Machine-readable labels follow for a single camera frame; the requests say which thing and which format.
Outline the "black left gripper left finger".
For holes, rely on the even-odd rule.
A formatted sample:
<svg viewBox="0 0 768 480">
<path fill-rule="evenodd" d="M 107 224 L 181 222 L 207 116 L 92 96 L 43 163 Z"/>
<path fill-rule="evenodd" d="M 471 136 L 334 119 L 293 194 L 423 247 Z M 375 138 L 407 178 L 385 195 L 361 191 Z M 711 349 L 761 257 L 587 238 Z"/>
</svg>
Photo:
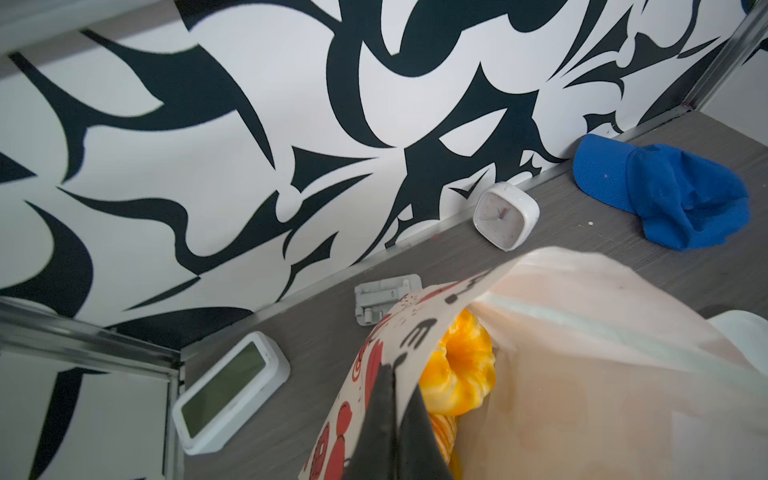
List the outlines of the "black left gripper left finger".
<svg viewBox="0 0 768 480">
<path fill-rule="evenodd" d="M 379 368 L 353 455 L 343 479 L 394 479 L 396 463 L 395 375 L 391 365 Z"/>
</svg>

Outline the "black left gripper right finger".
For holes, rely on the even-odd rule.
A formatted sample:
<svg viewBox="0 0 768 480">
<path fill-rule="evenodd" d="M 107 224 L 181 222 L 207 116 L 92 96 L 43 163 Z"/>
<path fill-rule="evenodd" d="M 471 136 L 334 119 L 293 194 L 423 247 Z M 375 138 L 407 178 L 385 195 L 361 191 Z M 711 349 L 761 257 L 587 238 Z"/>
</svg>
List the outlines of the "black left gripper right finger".
<svg viewBox="0 0 768 480">
<path fill-rule="evenodd" d="M 453 478 L 440 454 L 421 392 L 416 388 L 399 428 L 397 478 L 401 480 L 450 480 Z"/>
</svg>

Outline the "yellow fake bread bun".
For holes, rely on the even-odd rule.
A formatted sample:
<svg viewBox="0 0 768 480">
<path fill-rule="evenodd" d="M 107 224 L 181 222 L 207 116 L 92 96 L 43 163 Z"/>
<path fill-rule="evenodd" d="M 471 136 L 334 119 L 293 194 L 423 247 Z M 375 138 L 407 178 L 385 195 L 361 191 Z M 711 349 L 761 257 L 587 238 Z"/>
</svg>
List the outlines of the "yellow fake bread bun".
<svg viewBox="0 0 768 480">
<path fill-rule="evenodd" d="M 490 335 L 464 309 L 430 355 L 419 380 L 426 410 L 461 416 L 479 408 L 496 383 Z"/>
</svg>

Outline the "red white paper bag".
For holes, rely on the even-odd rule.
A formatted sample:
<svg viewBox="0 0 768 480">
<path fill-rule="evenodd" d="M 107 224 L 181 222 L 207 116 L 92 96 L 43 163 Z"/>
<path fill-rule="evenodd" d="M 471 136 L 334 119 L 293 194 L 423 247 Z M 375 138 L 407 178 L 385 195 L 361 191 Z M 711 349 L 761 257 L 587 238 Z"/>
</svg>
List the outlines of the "red white paper bag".
<svg viewBox="0 0 768 480">
<path fill-rule="evenodd" d="M 398 446 L 428 359 L 464 309 L 491 337 L 496 383 L 456 416 L 462 479 L 766 477 L 767 375 L 632 269 L 549 247 L 404 296 L 361 346 L 301 478 L 343 479 L 383 365 Z"/>
</svg>

